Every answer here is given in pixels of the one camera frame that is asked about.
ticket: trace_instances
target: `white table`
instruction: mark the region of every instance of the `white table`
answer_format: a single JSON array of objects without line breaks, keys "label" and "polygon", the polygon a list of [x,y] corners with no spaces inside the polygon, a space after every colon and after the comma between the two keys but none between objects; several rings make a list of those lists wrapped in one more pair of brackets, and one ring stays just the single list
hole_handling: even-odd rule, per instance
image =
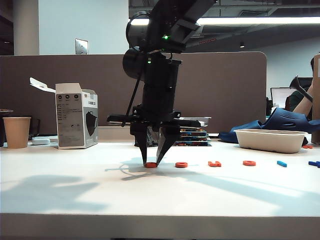
[{"label": "white table", "polygon": [[320,147],[211,145],[173,146],[158,168],[144,168],[132,143],[2,147],[2,238],[320,239],[320,168],[308,165]]}]

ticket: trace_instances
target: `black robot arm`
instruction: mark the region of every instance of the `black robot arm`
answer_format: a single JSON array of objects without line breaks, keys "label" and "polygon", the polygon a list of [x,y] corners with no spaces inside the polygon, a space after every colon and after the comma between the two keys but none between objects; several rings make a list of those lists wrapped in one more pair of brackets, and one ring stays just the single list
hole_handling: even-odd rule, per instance
[{"label": "black robot arm", "polygon": [[[126,115],[110,115],[110,124],[130,124],[130,134],[135,136],[143,159],[147,162],[147,128],[160,132],[156,165],[180,136],[180,126],[200,127],[198,121],[179,120],[174,100],[181,60],[167,58],[162,53],[181,53],[186,42],[199,28],[197,20],[216,0],[159,0],[149,17],[146,39],[138,47],[124,54],[122,65],[126,74],[137,79]],[[133,107],[133,98],[139,82],[144,82],[142,103]]]}]

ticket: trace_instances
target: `ceiling light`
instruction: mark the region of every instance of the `ceiling light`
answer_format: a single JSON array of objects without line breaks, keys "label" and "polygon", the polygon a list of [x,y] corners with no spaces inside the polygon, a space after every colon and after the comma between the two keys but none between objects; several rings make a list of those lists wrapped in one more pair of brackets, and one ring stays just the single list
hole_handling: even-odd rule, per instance
[{"label": "ceiling light", "polygon": [[[149,19],[134,19],[131,24],[148,25]],[[200,25],[258,25],[258,24],[320,24],[320,17],[204,17],[197,21]]]}]

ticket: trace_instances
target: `red ring piece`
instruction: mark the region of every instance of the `red ring piece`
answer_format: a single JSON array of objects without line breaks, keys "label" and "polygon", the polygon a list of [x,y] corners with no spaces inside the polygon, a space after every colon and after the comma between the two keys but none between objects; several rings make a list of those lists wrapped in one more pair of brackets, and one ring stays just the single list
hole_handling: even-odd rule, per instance
[{"label": "red ring piece", "polygon": [[243,161],[243,165],[246,166],[255,166],[256,162],[255,161]]},{"label": "red ring piece", "polygon": [[313,149],[314,147],[312,145],[303,145],[302,148],[304,148],[304,149]]},{"label": "red ring piece", "polygon": [[210,167],[221,167],[221,163],[219,161],[215,161],[215,163],[213,163],[212,161],[208,161],[208,165]]},{"label": "red ring piece", "polygon": [[145,167],[148,169],[153,169],[153,168],[157,167],[157,163],[156,162],[146,162]]},{"label": "red ring piece", "polygon": [[175,163],[175,167],[176,167],[176,168],[183,169],[183,168],[188,167],[188,163],[187,163],[187,162],[183,162],[183,161],[176,162],[176,163]]}]

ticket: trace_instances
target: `gray partition wall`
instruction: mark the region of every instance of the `gray partition wall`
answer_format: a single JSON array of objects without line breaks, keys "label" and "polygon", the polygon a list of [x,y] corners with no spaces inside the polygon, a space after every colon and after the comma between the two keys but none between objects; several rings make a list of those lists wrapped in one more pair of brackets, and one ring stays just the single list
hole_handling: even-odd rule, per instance
[{"label": "gray partition wall", "polygon": [[[40,119],[40,133],[57,132],[54,94],[29,84],[33,77],[49,88],[80,83],[98,95],[99,126],[109,114],[125,114],[136,80],[122,67],[121,54],[0,56],[0,109]],[[212,117],[207,131],[228,131],[266,116],[266,57],[261,52],[176,54],[179,68],[174,108],[183,117]],[[133,105],[142,99],[140,83]]]}]

